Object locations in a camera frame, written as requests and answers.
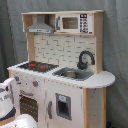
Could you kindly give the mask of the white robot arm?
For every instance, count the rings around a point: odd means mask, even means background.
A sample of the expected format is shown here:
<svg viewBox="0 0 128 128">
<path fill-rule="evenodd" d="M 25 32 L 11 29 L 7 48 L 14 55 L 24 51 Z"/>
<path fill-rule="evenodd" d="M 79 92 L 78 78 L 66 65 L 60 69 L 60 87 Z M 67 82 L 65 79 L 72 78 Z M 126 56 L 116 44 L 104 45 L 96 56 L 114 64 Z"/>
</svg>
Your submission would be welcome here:
<svg viewBox="0 0 128 128">
<path fill-rule="evenodd" d="M 17 82 L 8 78 L 0 83 L 0 128 L 38 128 L 34 118 L 29 114 L 15 116 L 19 106 Z"/>
</svg>

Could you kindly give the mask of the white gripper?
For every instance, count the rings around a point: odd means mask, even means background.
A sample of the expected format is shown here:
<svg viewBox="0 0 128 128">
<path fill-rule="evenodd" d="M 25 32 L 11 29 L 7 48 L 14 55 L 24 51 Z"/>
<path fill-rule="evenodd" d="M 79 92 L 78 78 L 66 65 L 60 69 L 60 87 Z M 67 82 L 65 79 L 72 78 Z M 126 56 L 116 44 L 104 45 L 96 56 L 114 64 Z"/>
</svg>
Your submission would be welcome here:
<svg viewBox="0 0 128 128">
<path fill-rule="evenodd" d="M 14 78 L 8 78 L 0 83 L 0 120 L 11 117 L 15 111 L 15 93 L 13 92 L 15 85 Z"/>
</svg>

